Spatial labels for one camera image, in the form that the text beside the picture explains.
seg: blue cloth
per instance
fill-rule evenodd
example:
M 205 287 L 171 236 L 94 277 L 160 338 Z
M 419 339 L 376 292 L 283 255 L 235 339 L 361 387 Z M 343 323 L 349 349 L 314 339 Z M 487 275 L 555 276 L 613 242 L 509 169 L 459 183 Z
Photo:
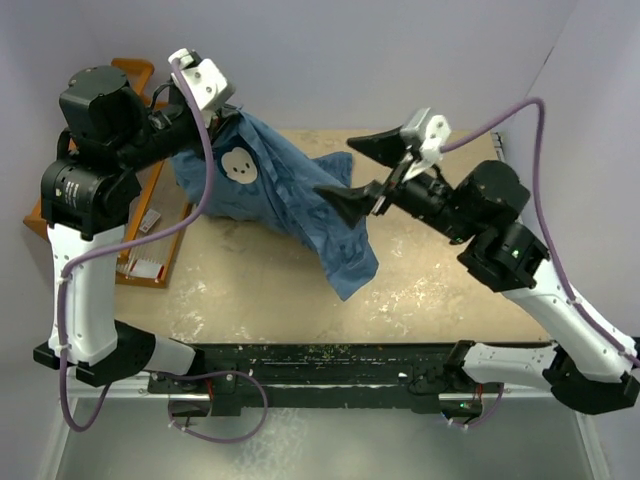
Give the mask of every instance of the blue cloth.
M 350 186 L 353 158 L 338 152 L 311 160 L 288 140 L 244 111 L 213 143 L 216 176 L 205 208 L 210 216 L 254 220 L 293 235 L 315 251 L 342 300 L 378 269 L 365 220 L 351 230 L 313 192 L 317 185 Z M 190 202 L 204 190 L 205 164 L 193 151 L 171 158 L 178 184 Z

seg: white bracket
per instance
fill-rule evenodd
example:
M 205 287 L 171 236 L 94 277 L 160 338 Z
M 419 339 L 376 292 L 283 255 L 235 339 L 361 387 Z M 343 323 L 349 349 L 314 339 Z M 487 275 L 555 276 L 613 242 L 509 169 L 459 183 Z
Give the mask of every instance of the white bracket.
M 188 65 L 193 63 L 194 58 L 186 48 L 182 48 L 171 55 L 169 63 L 176 58 L 180 59 L 182 75 L 189 85 L 191 93 L 193 93 L 198 108 L 202 112 L 205 124 L 209 127 L 216 110 L 222 107 L 222 104 L 233 93 L 233 87 L 231 87 L 226 77 L 211 59 L 205 58 L 197 66 L 187 68 Z M 173 73 L 171 74 L 171 79 L 180 88 L 180 84 Z
M 419 160 L 405 173 L 403 182 L 417 177 L 442 160 L 440 148 L 451 135 L 444 115 L 434 115 L 430 108 L 421 108 L 400 128 L 400 137 L 407 148 L 417 152 Z

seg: cable tie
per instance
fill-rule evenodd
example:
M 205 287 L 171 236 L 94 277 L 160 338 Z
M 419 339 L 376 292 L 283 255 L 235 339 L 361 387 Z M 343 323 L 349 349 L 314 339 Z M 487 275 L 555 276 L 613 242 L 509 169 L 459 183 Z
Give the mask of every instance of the cable tie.
M 55 352 L 60 354 L 63 350 L 71 350 L 71 345 L 65 343 L 64 345 L 58 345 L 54 348 Z

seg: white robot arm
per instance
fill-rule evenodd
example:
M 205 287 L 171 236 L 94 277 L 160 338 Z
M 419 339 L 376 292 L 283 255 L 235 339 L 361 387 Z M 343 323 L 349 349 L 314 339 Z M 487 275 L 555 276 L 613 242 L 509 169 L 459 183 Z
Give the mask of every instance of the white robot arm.
M 530 104 L 538 105 L 543 119 L 544 103 L 530 99 L 492 126 Z M 481 130 L 471 134 L 471 140 Z M 438 230 L 451 244 L 471 240 L 458 256 L 469 273 L 549 332 L 553 343 L 543 348 L 460 342 L 453 364 L 473 381 L 551 390 L 560 401 L 585 413 L 633 405 L 640 391 L 631 375 L 640 365 L 636 341 L 613 327 L 568 281 L 561 281 L 550 255 L 554 251 L 519 223 L 530 194 L 511 167 L 485 161 L 457 187 L 446 181 L 438 162 L 447 151 L 471 141 L 445 145 L 450 132 L 445 117 L 420 109 L 402 127 L 349 139 L 349 146 L 392 169 L 387 180 L 355 189 L 316 191 L 348 225 L 369 213 L 382 215 L 395 205 Z M 540 142 L 539 128 L 536 162 Z M 435 176 L 426 173 L 429 169 Z

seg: wooden board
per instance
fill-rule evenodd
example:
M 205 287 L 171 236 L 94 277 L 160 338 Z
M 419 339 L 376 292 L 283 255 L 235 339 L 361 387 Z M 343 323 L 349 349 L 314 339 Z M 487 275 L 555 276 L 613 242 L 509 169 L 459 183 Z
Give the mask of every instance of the wooden board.
M 289 131 L 312 158 L 345 150 L 365 131 Z M 487 135 L 447 154 L 457 183 L 496 158 Z M 355 157 L 354 185 L 387 170 Z M 144 330 L 195 342 L 535 341 L 544 330 L 492 293 L 458 263 L 463 247 L 391 208 L 367 222 L 380 262 L 376 277 L 347 302 L 329 286 L 318 256 L 289 236 L 253 222 L 201 218 L 182 241 L 169 287 L 117 287 L 117 318 Z

